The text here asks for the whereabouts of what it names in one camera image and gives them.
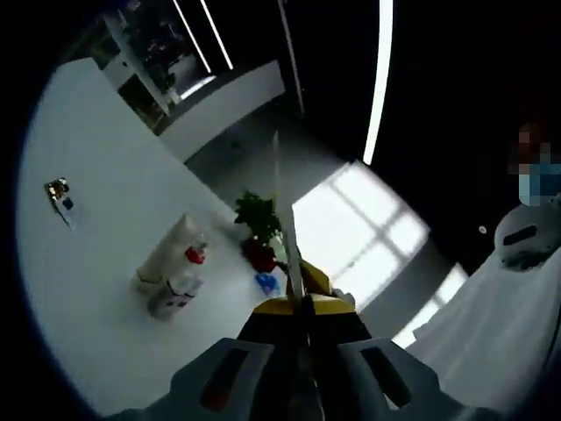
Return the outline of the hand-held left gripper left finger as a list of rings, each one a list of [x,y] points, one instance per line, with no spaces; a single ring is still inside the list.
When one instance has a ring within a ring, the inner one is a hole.
[[[172,378],[170,420],[321,420],[303,298],[274,344],[222,339]]]

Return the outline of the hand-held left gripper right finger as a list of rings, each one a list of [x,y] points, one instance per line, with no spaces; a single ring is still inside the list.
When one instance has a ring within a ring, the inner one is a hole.
[[[312,373],[327,420],[474,420],[434,370],[390,339],[373,338],[352,306],[305,297]]]

